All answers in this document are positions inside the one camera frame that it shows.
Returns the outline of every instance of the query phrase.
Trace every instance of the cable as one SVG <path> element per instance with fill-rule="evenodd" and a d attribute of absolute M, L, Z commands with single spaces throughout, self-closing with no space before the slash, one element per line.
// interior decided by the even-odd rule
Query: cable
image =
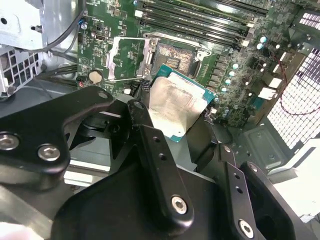
<path fill-rule="evenodd" d="M 75 80 L 63 79 L 58 77 L 42 77 L 41 80 L 48 81 L 51 83 L 58 83 L 62 85 L 67 85 L 70 87 L 77 87 L 77 82 Z"/>
<path fill-rule="evenodd" d="M 275 56 L 274 56 L 274 58 L 278 61 L 278 64 L 279 64 L 280 69 L 281 69 L 281 73 L 282 73 L 282 75 L 283 75 L 283 78 L 284 78 L 285 84 L 286 84 L 285 87 L 284 87 L 284 89 L 282 90 L 282 93 L 281 93 L 281 96 L 280 96 L 280 106 L 281 106 L 282 110 L 283 110 L 285 113 L 287 113 L 287 114 L 289 114 L 289 115 L 292 115 L 292 116 L 305 116 L 305 115 L 313 114 L 313 113 L 315 113 L 316 111 L 320 110 L 320 106 L 319 106 L 318 108 L 312 110 L 311 112 L 304 112 L 304 113 L 292 113 L 292 112 L 289 112 L 288 110 L 285 109 L 285 107 L 284 107 L 284 105 L 283 105 L 283 94 L 284 94 L 286 88 L 287 88 L 288 85 L 289 85 L 289 81 L 288 81 L 288 79 L 287 79 L 287 75 L 286 75 L 286 73 L 285 73 L 285 71 L 284 71 L 284 68 L 283 68 L 283 66 L 282 66 L 282 64 L 281 64 L 281 61 L 278 60 Z"/>
<path fill-rule="evenodd" d="M 55 50 L 50 50 L 50 52 L 52 52 L 52 55 L 54 55 L 54 56 L 64 58 L 64 59 L 66 59 L 70 62 L 73 62 L 75 64 L 78 62 L 78 59 L 76 57 L 70 56 L 70 55 L 66 54 L 65 52 L 60 52 L 60 51 L 55 51 Z"/>
<path fill-rule="evenodd" d="M 62 43 L 73 31 L 73 29 L 76 28 L 77 25 L 79 25 L 79 21 L 83 17 L 86 11 L 86 0 L 82 0 L 82 10 L 79 12 L 79 14 L 76 16 L 76 18 L 73 20 L 73 22 L 70 24 L 70 26 L 53 42 L 49 43 L 46 47 L 41 49 L 35 49 L 28 51 L 29 53 L 41 53 L 41 52 L 47 52 L 51 50 L 52 48 L 56 47 L 60 43 Z"/>
<path fill-rule="evenodd" d="M 57 76 L 57 75 L 76 73 L 77 69 L 78 69 L 77 65 L 59 67 L 59 68 L 56 68 L 51 71 L 42 72 L 39 75 L 35 76 L 35 78 L 41 79 L 41 78 L 45 78 L 45 77 L 52 77 L 52 76 Z"/>
<path fill-rule="evenodd" d="M 67 50 L 65 50 L 64 52 L 60 52 L 60 51 L 55 51 L 55 50 L 50 50 L 50 52 L 52 52 L 52 54 L 54 56 L 57 56 L 57 57 L 61 57 L 61 58 L 64 58 L 70 62 L 73 62 L 73 63 L 77 63 L 78 62 L 78 59 L 76 57 L 73 57 L 73 56 L 70 56 L 68 55 L 67 53 L 70 52 L 70 50 L 73 48 L 73 46 L 75 45 L 75 42 L 77 40 L 77 36 L 78 36 L 78 32 L 80 30 L 80 25 L 83 23 L 83 20 L 80 20 L 78 22 L 78 25 L 75 29 L 75 33 L 74 33 L 74 37 L 72 39 L 72 42 L 70 44 L 70 46 L 67 48 Z"/>
<path fill-rule="evenodd" d="M 75 42 L 76 42 L 77 36 L 78 36 L 78 32 L 79 32 L 79 30 L 80 30 L 80 25 L 81 25 L 81 21 L 78 23 L 78 25 L 77 25 L 77 27 L 76 27 L 76 29 L 75 29 L 74 37 L 73 37 L 73 39 L 72 39 L 72 42 L 71 42 L 70 46 L 68 47 L 67 50 L 65 50 L 65 51 L 63 52 L 64 54 L 67 54 L 68 52 L 70 52 L 70 50 L 71 50 L 71 49 L 73 48 L 73 46 L 75 45 Z"/>
<path fill-rule="evenodd" d="M 38 79 L 36 79 L 35 77 L 33 79 L 51 99 L 54 99 L 54 97 L 48 92 L 45 86 L 43 86 L 43 84 L 40 81 L 38 81 Z"/>

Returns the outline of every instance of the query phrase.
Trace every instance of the screw hole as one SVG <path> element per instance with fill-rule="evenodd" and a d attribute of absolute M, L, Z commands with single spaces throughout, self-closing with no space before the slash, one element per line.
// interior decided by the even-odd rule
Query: screw hole
<path fill-rule="evenodd" d="M 139 101 L 135 101 L 134 102 L 134 105 L 137 107 L 137 108 L 139 108 L 139 109 L 144 109 L 145 107 L 141 104 L 141 102 L 139 102 Z"/>
<path fill-rule="evenodd" d="M 111 125 L 111 126 L 109 127 L 109 130 L 110 130 L 111 133 L 116 134 L 117 132 L 119 132 L 120 127 L 119 127 L 119 125 L 117 125 L 117 124 Z"/>
<path fill-rule="evenodd" d="M 103 92 L 103 91 L 100 91 L 100 92 L 98 93 L 98 95 L 99 95 L 101 98 L 103 98 L 103 99 L 107 99 L 107 98 L 108 98 L 108 95 L 107 95 L 105 92 Z"/>
<path fill-rule="evenodd" d="M 236 179 L 240 179 L 240 177 L 236 173 L 234 173 L 233 175 Z"/>
<path fill-rule="evenodd" d="M 166 155 L 164 155 L 163 153 L 160 153 L 160 154 L 159 154 L 159 158 L 160 158 L 161 160 L 163 160 L 163 161 L 167 160 Z"/>
<path fill-rule="evenodd" d="M 5 19 L 5 18 L 2 17 L 2 18 L 1 18 L 1 23 L 4 24 L 4 25 L 6 25 L 6 24 L 8 23 L 8 21 L 7 21 L 7 19 Z"/>
<path fill-rule="evenodd" d="M 244 226 L 243 228 L 244 228 L 244 230 L 246 230 L 246 231 L 247 231 L 247 233 L 251 233 L 250 228 L 248 228 L 247 226 Z"/>
<path fill-rule="evenodd" d="M 238 186 L 235 187 L 235 189 L 238 191 L 238 193 L 243 194 L 244 192 L 239 188 Z"/>
<path fill-rule="evenodd" d="M 156 136 L 153 137 L 153 140 L 154 140 L 156 143 L 160 143 L 160 139 L 157 138 Z"/>

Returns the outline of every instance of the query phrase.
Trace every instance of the capacitor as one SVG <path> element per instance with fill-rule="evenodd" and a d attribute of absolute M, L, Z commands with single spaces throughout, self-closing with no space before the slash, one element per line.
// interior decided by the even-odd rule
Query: capacitor
<path fill-rule="evenodd" d="M 236 62 L 232 63 L 232 69 L 236 70 L 238 68 L 239 68 L 239 64 L 238 63 L 236 63 Z"/>
<path fill-rule="evenodd" d="M 267 66 L 267 63 L 263 60 L 260 60 L 259 64 L 264 68 Z"/>
<path fill-rule="evenodd" d="M 93 82 L 94 84 L 98 84 L 102 81 L 102 79 L 104 78 L 104 75 L 102 74 L 101 71 L 99 70 L 92 70 L 89 73 L 89 80 L 91 82 Z"/>
<path fill-rule="evenodd" d="M 279 49 L 280 48 L 280 44 L 277 43 L 276 41 L 271 41 L 270 45 L 273 46 L 275 49 Z"/>
<path fill-rule="evenodd" d="M 264 47 L 262 43 L 258 43 L 256 49 L 261 50 Z"/>
<path fill-rule="evenodd" d="M 261 38 L 260 38 L 260 43 L 265 43 L 267 41 L 267 38 L 265 37 L 265 36 L 262 36 Z"/>
<path fill-rule="evenodd" d="M 261 73 L 265 70 L 262 65 L 258 65 L 258 66 L 256 67 L 256 69 L 257 69 L 258 71 L 260 71 Z"/>
<path fill-rule="evenodd" d="M 230 71 L 230 72 L 229 72 L 229 76 L 230 76 L 230 77 L 234 77 L 235 75 L 236 75 L 236 73 L 235 73 L 234 71 Z"/>

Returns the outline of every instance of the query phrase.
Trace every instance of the ram slot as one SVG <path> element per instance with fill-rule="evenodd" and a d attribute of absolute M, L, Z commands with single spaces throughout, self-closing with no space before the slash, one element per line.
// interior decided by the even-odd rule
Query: ram slot
<path fill-rule="evenodd" d="M 200 4 L 201 2 L 205 3 L 205 5 L 210 4 L 210 2 L 215 4 L 222 4 L 228 7 L 233 7 L 233 8 L 242 10 L 244 12 L 252 13 L 255 15 L 263 16 L 263 17 L 265 17 L 268 13 L 268 10 L 266 9 L 253 6 L 244 2 L 236 1 L 236 0 L 202 0 L 200 1 Z"/>
<path fill-rule="evenodd" d="M 199 40 L 232 47 L 235 48 L 238 43 L 236 41 L 227 41 L 222 37 L 214 36 L 213 34 L 207 34 L 203 31 L 199 31 L 197 29 L 183 26 L 180 24 L 173 24 L 171 21 L 162 20 L 159 21 L 155 18 L 149 18 L 149 17 L 142 17 L 141 24 L 146 27 L 156 27 L 157 29 L 163 29 L 165 31 L 173 31 L 175 33 L 184 34 L 185 36 L 197 38 Z"/>
<path fill-rule="evenodd" d="M 268 14 L 267 9 L 263 9 L 258 6 L 253 6 L 244 2 L 240 2 L 238 0 L 197 0 L 197 1 L 183 1 L 183 0 L 159 0 L 162 2 L 166 3 L 173 3 L 176 5 L 181 5 L 183 4 L 184 6 L 189 5 L 189 6 L 202 6 L 205 8 L 210 8 L 210 9 L 219 9 L 218 6 L 228 6 L 228 7 L 233 7 L 237 10 L 246 12 L 246 13 L 252 13 L 254 15 L 262 16 L 265 17 Z"/>
<path fill-rule="evenodd" d="M 202 30 L 207 30 L 209 32 L 213 31 L 215 34 L 225 35 L 227 37 L 238 37 L 242 38 L 242 35 L 245 33 L 242 29 L 235 28 L 228 24 L 221 24 L 219 22 L 214 22 L 213 20 L 208 20 L 205 18 L 201 18 L 185 11 L 177 12 L 174 9 L 166 8 L 160 5 L 152 5 L 152 4 L 144 4 L 144 12 L 148 13 L 149 16 L 153 15 L 163 15 L 166 18 L 173 19 L 177 23 L 183 22 L 184 24 L 188 24 L 195 28 L 200 28 Z"/>
<path fill-rule="evenodd" d="M 173 15 L 171 13 L 154 10 L 152 12 L 147 12 L 146 17 L 150 19 L 158 19 L 159 22 L 164 20 L 171 21 L 173 24 L 185 26 L 187 28 L 197 29 L 199 31 L 203 31 L 207 34 L 215 35 L 216 37 L 220 37 L 226 41 L 232 42 L 234 40 L 242 39 L 243 37 L 239 34 L 230 33 L 226 30 L 223 30 L 219 27 L 212 26 L 211 24 L 200 22 L 197 20 L 190 20 L 183 16 Z"/>
<path fill-rule="evenodd" d="M 216 25 L 217 27 L 237 32 L 238 34 L 243 34 L 244 32 L 248 31 L 248 28 L 245 25 L 243 25 L 243 23 L 199 12 L 196 9 L 189 9 L 182 6 L 177 6 L 172 3 L 164 2 L 161 0 L 141 0 L 141 2 L 144 2 L 143 6 L 145 8 L 159 9 L 173 14 L 192 18 L 198 21 L 210 23 Z"/>

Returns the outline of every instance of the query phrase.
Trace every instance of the green circuit board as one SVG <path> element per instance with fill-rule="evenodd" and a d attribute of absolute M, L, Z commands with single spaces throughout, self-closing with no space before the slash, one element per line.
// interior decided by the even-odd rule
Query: green circuit board
<path fill-rule="evenodd" d="M 199 48 L 185 42 L 160 38 L 151 62 L 156 63 L 161 58 L 161 63 L 177 69 L 182 64 L 187 65 L 188 71 L 185 75 L 194 76 L 198 83 L 216 94 L 214 101 L 217 113 L 214 119 L 226 119 L 233 127 L 243 126 L 248 120 L 249 112 L 257 111 L 261 106 L 261 102 L 258 104 L 256 101 L 257 95 L 250 94 L 253 85 L 263 75 L 263 72 L 252 67 L 252 59 L 264 61 L 266 71 L 274 62 L 272 57 L 263 54 L 262 49 L 257 49 L 257 44 L 261 37 L 265 36 L 267 42 L 263 43 L 264 45 L 274 42 L 278 43 L 281 49 L 289 51 L 287 31 L 299 8 L 288 0 L 241 1 L 266 10 L 266 14 L 261 15 L 236 7 L 221 8 L 219 4 L 208 7 L 208 2 L 210 1 L 87 0 L 85 27 L 81 27 L 78 35 L 78 77 L 81 87 L 96 84 L 117 96 L 129 88 L 132 82 L 139 83 L 141 79 L 145 79 L 145 76 L 138 74 L 144 60 L 144 38 L 147 33 L 164 33 L 200 43 L 210 50 L 210 55 L 204 57 L 201 63 L 192 57 L 190 61 L 186 61 L 185 58 L 192 53 L 196 55 Z M 193 24 L 197 27 L 181 27 L 181 24 L 178 24 L 181 19 L 175 19 L 174 13 L 163 11 L 169 9 L 168 5 L 175 5 L 175 11 L 182 8 L 180 13 L 187 12 L 188 16 L 201 13 L 216 19 L 226 19 L 225 26 L 230 32 L 223 32 L 222 29 L 216 35 L 207 34 L 206 38 L 209 40 L 204 39 L 203 34 L 200 35 L 204 32 L 202 22 L 190 20 L 190 26 Z M 153 15 L 141 17 L 136 11 L 149 11 Z M 110 53 L 116 37 L 121 39 L 113 56 L 114 70 L 111 70 Z M 248 44 L 241 45 L 242 39 L 248 40 Z M 267 47 L 269 51 L 277 51 L 271 44 Z M 162 53 L 166 54 L 168 50 L 171 50 L 171 53 L 164 57 Z M 234 64 L 238 65 L 236 69 L 233 69 Z M 156 70 L 155 67 L 151 69 L 150 78 Z M 100 82 L 90 81 L 89 75 L 92 71 L 99 72 Z"/>

